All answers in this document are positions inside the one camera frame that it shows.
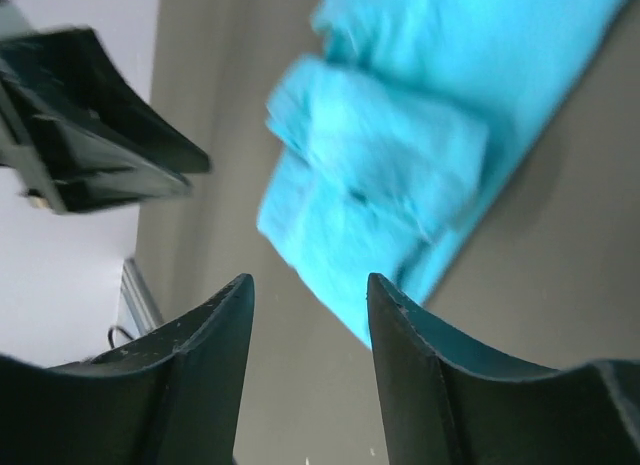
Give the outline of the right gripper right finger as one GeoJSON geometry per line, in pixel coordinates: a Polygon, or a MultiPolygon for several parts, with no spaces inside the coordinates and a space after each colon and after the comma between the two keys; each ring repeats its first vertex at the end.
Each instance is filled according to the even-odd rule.
{"type": "Polygon", "coordinates": [[[635,464],[639,364],[555,370],[483,344],[368,279],[368,320],[393,464],[635,464]]]}

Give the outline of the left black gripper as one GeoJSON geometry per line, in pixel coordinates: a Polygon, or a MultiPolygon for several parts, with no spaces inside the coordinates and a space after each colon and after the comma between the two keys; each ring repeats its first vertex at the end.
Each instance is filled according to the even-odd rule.
{"type": "Polygon", "coordinates": [[[184,174],[206,174],[209,156],[139,97],[96,32],[66,28],[1,41],[1,116],[14,144],[5,153],[30,198],[60,214],[90,213],[187,195],[191,183],[154,167],[82,163],[86,124],[99,120],[136,154],[184,174]]]}

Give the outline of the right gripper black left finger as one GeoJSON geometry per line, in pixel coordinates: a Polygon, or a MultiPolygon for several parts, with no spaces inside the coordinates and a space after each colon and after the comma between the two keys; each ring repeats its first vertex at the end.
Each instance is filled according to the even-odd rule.
{"type": "Polygon", "coordinates": [[[93,359],[1,360],[5,464],[230,464],[254,317],[242,274],[93,359]]]}

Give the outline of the bright cyan t shirt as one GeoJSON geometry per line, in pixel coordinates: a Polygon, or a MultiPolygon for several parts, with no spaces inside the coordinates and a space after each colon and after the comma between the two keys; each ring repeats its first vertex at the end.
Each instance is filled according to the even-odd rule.
{"type": "Polygon", "coordinates": [[[628,1],[321,0],[258,230],[369,344],[369,275],[432,294],[628,1]]]}

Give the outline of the left aluminium frame post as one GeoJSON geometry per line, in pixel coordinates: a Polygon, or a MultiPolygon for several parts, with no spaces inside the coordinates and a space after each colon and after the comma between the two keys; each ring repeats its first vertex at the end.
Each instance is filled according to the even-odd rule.
{"type": "Polygon", "coordinates": [[[116,324],[139,338],[164,324],[164,319],[133,258],[124,261],[116,324]]]}

